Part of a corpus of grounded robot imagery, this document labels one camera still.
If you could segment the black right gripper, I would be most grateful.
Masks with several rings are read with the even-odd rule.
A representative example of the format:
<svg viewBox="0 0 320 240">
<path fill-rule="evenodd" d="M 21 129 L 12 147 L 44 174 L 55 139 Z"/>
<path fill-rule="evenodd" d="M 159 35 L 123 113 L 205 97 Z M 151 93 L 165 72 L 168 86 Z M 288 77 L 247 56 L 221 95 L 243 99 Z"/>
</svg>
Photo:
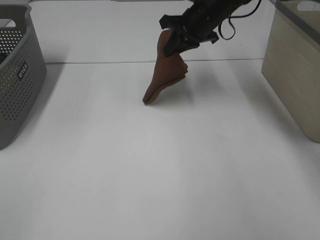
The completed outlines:
<svg viewBox="0 0 320 240">
<path fill-rule="evenodd" d="M 219 40 L 214 31 L 248 0 L 195 0 L 182 15 L 164 15 L 160 20 L 162 29 L 171 29 L 163 48 L 166 57 L 196 49 L 201 43 Z"/>
</svg>

